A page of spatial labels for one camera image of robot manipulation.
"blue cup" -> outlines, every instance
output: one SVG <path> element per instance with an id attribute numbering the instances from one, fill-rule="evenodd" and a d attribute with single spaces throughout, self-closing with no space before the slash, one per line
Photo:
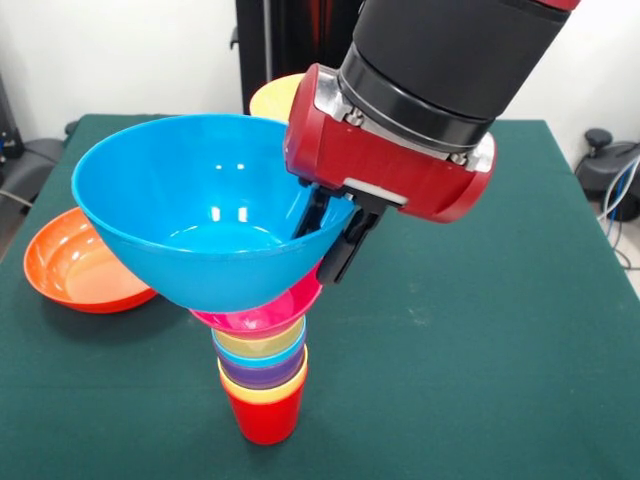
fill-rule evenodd
<path id="1" fill-rule="evenodd" d="M 305 338 L 307 337 L 307 320 L 305 318 L 304 326 L 302 327 L 302 331 L 296 341 L 289 345 L 287 348 L 282 350 L 281 352 L 276 353 L 275 355 L 270 355 L 268 357 L 242 357 L 240 355 L 236 355 L 233 352 L 230 352 L 218 342 L 218 339 L 215 336 L 215 331 L 211 330 L 211 338 L 213 338 L 213 346 L 218 353 L 218 356 L 224 358 L 227 362 L 235 364 L 239 367 L 244 368 L 269 368 L 274 365 L 278 365 L 284 361 L 286 361 L 289 357 L 294 355 L 300 347 L 304 345 Z"/>

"white wall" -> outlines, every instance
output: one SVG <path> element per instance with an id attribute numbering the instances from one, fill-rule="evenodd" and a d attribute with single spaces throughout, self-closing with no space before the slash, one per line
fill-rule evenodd
<path id="1" fill-rule="evenodd" d="M 234 0 L 0 0 L 0 72 L 22 134 L 85 113 L 241 112 Z"/>
<path id="2" fill-rule="evenodd" d="M 0 0 L 0 71 L 26 138 L 88 112 L 239 112 L 235 24 L 233 0 Z M 591 126 L 640 137 L 639 87 L 640 2 L 583 0 L 505 117 L 546 119 L 575 163 Z"/>
<path id="3" fill-rule="evenodd" d="M 504 117 L 547 120 L 572 165 L 590 127 L 640 140 L 640 2 L 582 0 Z"/>

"cup stack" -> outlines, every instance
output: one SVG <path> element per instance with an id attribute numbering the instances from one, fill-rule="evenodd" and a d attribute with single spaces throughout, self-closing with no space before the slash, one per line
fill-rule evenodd
<path id="1" fill-rule="evenodd" d="M 315 269 L 273 302 L 230 314 L 192 313 L 211 327 L 220 381 L 244 436 L 273 445 L 293 433 L 307 378 L 306 312 Z"/>

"blue bowl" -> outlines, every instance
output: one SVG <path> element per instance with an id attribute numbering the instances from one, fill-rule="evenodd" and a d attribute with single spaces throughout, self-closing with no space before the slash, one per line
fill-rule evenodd
<path id="1" fill-rule="evenodd" d="M 122 263 L 172 302 L 255 308 L 308 273 L 353 211 L 334 198 L 320 230 L 292 239 L 311 192 L 286 170 L 285 130 L 243 115 L 144 123 L 80 160 L 73 196 Z"/>

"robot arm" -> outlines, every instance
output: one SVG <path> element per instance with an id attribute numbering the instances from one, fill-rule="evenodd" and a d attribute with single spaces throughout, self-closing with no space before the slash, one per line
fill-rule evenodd
<path id="1" fill-rule="evenodd" d="M 313 65 L 289 118 L 287 168 L 360 206 L 318 276 L 338 282 L 385 208 L 448 223 L 484 192 L 488 132 L 580 0 L 366 0 L 339 70 Z"/>

